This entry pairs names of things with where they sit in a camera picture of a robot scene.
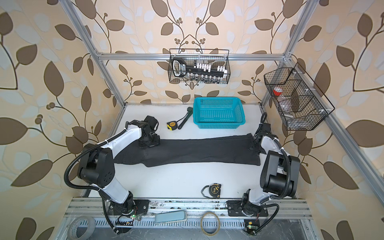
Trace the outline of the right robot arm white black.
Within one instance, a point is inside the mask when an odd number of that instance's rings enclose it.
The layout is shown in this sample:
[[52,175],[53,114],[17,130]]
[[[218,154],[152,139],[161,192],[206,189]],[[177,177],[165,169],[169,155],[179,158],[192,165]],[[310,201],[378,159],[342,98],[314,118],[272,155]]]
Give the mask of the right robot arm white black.
[[253,136],[257,153],[266,155],[260,176],[260,187],[265,194],[254,198],[251,189],[243,194],[241,210],[247,216],[256,214],[269,200],[294,197],[298,187],[300,160],[284,149],[278,137],[271,133],[266,119],[267,113],[263,113]]

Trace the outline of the teal plastic basket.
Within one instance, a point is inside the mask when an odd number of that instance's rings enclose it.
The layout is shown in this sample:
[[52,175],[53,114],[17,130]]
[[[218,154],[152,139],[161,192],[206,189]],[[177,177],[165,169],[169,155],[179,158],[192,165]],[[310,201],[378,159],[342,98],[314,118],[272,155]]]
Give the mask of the teal plastic basket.
[[237,129],[246,122],[243,104],[236,97],[198,97],[193,120],[200,129]]

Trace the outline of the black trousers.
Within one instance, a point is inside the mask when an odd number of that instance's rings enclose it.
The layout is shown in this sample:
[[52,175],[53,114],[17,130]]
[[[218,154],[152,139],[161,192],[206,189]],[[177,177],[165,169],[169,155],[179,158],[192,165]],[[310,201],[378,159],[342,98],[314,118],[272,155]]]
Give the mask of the black trousers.
[[211,139],[161,140],[159,146],[141,149],[138,141],[123,149],[114,163],[157,167],[184,163],[229,163],[260,166],[265,154],[252,134]]

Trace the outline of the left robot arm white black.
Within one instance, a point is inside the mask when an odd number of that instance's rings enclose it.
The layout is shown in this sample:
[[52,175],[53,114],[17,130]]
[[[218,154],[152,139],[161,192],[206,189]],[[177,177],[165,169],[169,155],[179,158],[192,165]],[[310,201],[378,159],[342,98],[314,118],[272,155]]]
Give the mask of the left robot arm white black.
[[[135,141],[140,148],[159,146],[160,136],[156,134],[158,126],[157,119],[147,116],[143,121],[126,122],[121,132],[103,142],[86,145],[65,170],[66,185],[72,189],[97,191],[105,200],[120,205],[124,211],[130,212],[135,206],[133,194],[115,177],[114,158]],[[71,182],[69,174],[75,165],[79,166],[78,177],[89,184],[88,186],[75,185]]]

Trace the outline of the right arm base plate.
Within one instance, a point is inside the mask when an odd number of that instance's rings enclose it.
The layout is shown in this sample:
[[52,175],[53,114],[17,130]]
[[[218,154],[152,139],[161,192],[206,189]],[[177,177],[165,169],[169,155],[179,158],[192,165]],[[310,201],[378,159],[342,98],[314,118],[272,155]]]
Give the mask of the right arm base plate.
[[254,205],[250,202],[229,200],[226,202],[226,208],[230,217],[268,217],[266,208]]

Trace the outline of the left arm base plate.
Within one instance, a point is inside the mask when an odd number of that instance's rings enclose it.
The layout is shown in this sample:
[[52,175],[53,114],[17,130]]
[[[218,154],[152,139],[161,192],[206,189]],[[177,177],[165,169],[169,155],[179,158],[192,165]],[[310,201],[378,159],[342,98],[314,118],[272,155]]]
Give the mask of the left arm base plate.
[[150,200],[132,199],[126,200],[123,204],[111,202],[109,213],[114,216],[131,216],[146,214],[149,210]]

